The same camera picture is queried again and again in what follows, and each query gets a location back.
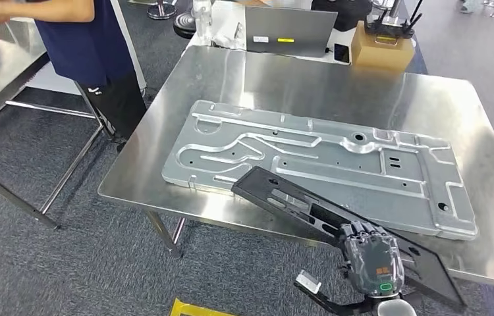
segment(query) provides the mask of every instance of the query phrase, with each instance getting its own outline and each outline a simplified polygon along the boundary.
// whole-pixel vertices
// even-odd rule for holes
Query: person
[[[110,0],[0,0],[0,23],[12,17],[36,21],[55,72],[74,80],[128,140],[146,105]]]

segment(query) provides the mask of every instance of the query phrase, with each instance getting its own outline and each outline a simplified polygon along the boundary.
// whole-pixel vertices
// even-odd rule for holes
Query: navy blue shirt
[[[110,0],[94,0],[86,23],[36,21],[55,72],[85,86],[105,86],[133,71]]]

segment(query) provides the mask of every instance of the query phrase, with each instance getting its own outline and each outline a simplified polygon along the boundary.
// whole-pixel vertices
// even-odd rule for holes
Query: green light
[[[393,285],[391,283],[383,283],[379,285],[379,288],[381,289],[381,291],[390,291],[393,289]]]

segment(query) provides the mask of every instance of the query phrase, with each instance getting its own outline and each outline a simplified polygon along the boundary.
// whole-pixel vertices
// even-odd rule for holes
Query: black pants
[[[98,109],[123,138],[128,140],[146,113],[136,73],[132,71],[107,86],[78,84],[88,96],[93,107]]]

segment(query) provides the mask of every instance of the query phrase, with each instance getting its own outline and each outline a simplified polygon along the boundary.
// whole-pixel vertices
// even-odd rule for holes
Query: cardboard box
[[[414,57],[411,39],[398,39],[396,45],[377,43],[366,34],[364,21],[359,21],[352,39],[352,64],[404,72]]]

